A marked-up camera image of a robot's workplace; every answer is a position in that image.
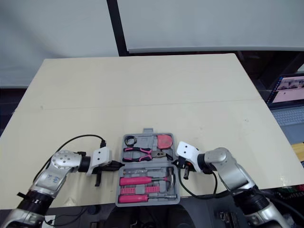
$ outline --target wooden table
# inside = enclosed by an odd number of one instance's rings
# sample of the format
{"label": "wooden table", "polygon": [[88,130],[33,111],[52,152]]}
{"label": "wooden table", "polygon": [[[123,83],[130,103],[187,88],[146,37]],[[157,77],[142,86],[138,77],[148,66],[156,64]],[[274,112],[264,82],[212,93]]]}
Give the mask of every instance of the wooden table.
{"label": "wooden table", "polygon": [[[297,156],[233,54],[46,59],[0,138],[0,209],[18,205],[16,194],[68,139],[98,134],[119,160],[122,136],[144,127],[202,151],[228,148],[262,189],[304,183]],[[85,138],[65,148],[90,155],[98,145]],[[95,176],[69,174],[52,207],[114,202],[117,181],[117,172],[104,172],[96,188]],[[184,184],[196,194],[214,188],[212,175],[191,173]]]}

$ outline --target gray tool case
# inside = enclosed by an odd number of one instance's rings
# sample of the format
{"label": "gray tool case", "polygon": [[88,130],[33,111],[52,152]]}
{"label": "gray tool case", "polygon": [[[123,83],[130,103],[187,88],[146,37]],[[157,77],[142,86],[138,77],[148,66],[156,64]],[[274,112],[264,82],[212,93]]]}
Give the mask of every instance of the gray tool case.
{"label": "gray tool case", "polygon": [[[162,150],[158,149],[157,135],[170,136],[173,142],[171,147]],[[125,144],[125,139],[128,136],[134,136],[136,138],[136,143],[133,147],[150,148],[152,151],[162,151],[168,154],[168,156],[153,158],[150,161],[122,161],[125,166],[121,167],[118,171],[119,179],[115,204],[118,207],[178,204],[180,202],[178,173],[176,166],[172,164],[172,162],[177,159],[173,135],[171,133],[154,133],[152,128],[144,128],[142,134],[127,134],[123,137],[121,160],[123,160],[123,158],[134,159],[145,156],[145,153],[138,151],[124,151],[125,148],[129,148]],[[158,178],[158,180],[154,180],[147,184],[121,186],[121,178],[134,177],[152,177],[155,179]],[[173,185],[171,185],[171,177],[174,179]],[[148,196],[148,200],[143,202],[126,201],[126,196],[130,199],[129,196],[131,195],[141,195],[145,197],[145,200],[147,200],[146,196]]]}

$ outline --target pink-handled pliers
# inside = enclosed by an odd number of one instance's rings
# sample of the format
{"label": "pink-handled pliers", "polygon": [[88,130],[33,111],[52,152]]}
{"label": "pink-handled pliers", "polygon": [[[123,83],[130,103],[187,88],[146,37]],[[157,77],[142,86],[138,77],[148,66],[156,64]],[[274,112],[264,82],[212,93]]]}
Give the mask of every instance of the pink-handled pliers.
{"label": "pink-handled pliers", "polygon": [[139,151],[146,153],[148,155],[145,155],[140,158],[123,158],[124,162],[141,162],[141,161],[151,161],[152,158],[161,158],[165,157],[166,153],[162,151],[152,151],[151,148],[140,148],[140,147],[128,147],[124,148],[124,152],[132,152],[132,151]]}

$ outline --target hammer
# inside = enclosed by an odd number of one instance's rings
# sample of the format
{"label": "hammer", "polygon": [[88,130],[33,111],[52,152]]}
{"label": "hammer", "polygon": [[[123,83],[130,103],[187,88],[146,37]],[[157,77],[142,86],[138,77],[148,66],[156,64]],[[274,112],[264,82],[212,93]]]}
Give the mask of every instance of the hammer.
{"label": "hammer", "polygon": [[175,183],[175,176],[173,175],[173,167],[168,169],[169,175],[167,177],[122,177],[119,181],[120,186],[135,185],[135,184],[149,184],[152,181],[167,181],[169,182],[167,190],[170,190]]}

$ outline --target laptop keyboard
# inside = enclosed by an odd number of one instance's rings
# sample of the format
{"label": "laptop keyboard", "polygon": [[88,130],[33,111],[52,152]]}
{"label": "laptop keyboard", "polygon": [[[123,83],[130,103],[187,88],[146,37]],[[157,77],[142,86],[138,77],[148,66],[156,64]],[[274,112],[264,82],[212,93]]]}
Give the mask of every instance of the laptop keyboard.
{"label": "laptop keyboard", "polygon": [[272,114],[280,126],[304,123],[304,107],[300,109],[276,110]]}

